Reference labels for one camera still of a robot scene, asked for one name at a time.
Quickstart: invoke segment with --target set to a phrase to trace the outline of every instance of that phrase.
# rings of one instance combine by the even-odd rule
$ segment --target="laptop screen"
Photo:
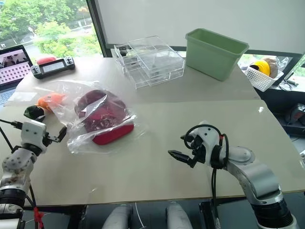
[[[23,46],[12,47],[0,52],[0,87],[17,86],[17,84],[31,73],[32,63]]]

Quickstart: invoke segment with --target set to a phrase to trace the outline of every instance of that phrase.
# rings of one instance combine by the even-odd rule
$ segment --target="white table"
[[[98,80],[102,88],[123,98],[127,104],[151,102],[188,102],[260,99],[246,76],[236,65],[231,76],[224,82],[218,81],[186,66],[181,78],[161,83],[153,87],[139,88],[122,73],[114,58],[75,58],[76,70],[65,71],[44,80],[27,75],[18,85],[17,92],[33,92],[34,87],[44,87],[52,80]],[[37,101],[23,105],[32,105]]]
[[[72,155],[65,138],[39,156],[31,174],[39,205],[210,198],[211,169],[200,163],[191,169],[167,153],[176,149],[190,154],[179,137],[204,119],[226,133],[230,145],[253,150],[279,177],[284,192],[305,190],[300,156],[261,100],[148,103],[134,104],[133,108],[148,125],[148,132],[134,142],[129,142],[130,136],[120,139],[117,144],[126,143],[126,147],[119,152],[107,156]],[[4,107],[0,118],[24,121],[24,109]],[[46,124],[52,134],[61,127],[54,116],[49,116]],[[20,130],[1,126],[12,144],[18,145]],[[0,145],[3,160],[10,151],[3,138]],[[242,195],[237,180],[219,171],[217,196]]]

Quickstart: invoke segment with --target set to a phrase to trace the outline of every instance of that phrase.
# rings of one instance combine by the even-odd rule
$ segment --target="white roller blind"
[[[305,0],[96,0],[108,44],[159,35],[186,46],[205,28],[249,43],[250,49],[305,52]]]

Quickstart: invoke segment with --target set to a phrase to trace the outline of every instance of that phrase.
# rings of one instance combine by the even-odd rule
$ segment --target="robotic arm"
[[[52,142],[60,142],[66,135],[64,127],[58,137],[49,136],[46,125],[34,120],[10,123],[21,130],[21,146],[14,147],[12,154],[2,163],[0,181],[0,228],[23,229],[21,220],[25,198],[30,188],[30,173],[37,157],[45,153]]]
[[[176,150],[168,151],[175,159],[194,167],[197,162],[213,168],[222,168],[236,177],[254,210],[260,229],[299,229],[295,217],[284,200],[277,177],[254,153],[241,146],[222,146],[219,130],[206,121],[191,128],[182,136],[193,158]]]

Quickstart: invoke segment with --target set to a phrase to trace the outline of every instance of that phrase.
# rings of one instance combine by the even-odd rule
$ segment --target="floor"
[[[299,153],[305,150],[305,138],[297,139],[290,137]],[[305,196],[304,193],[285,194],[285,199],[290,211],[297,218],[300,229],[305,229]],[[204,200],[181,200],[177,201],[185,210],[192,223],[193,229],[204,229],[203,217],[199,212],[198,204]],[[144,226],[148,229],[165,229],[165,209],[169,201],[138,203],[138,210]],[[88,206],[86,217],[81,222],[80,229],[101,229],[108,215],[118,205],[94,205]],[[246,200],[223,204],[218,207],[222,229],[257,229],[255,216],[251,206]],[[33,212],[26,211],[24,220],[27,221],[26,229],[33,229]],[[45,229],[66,229],[69,216],[62,214],[48,214],[43,217]],[[131,229],[140,229],[142,226],[137,214],[133,213],[133,224]]]

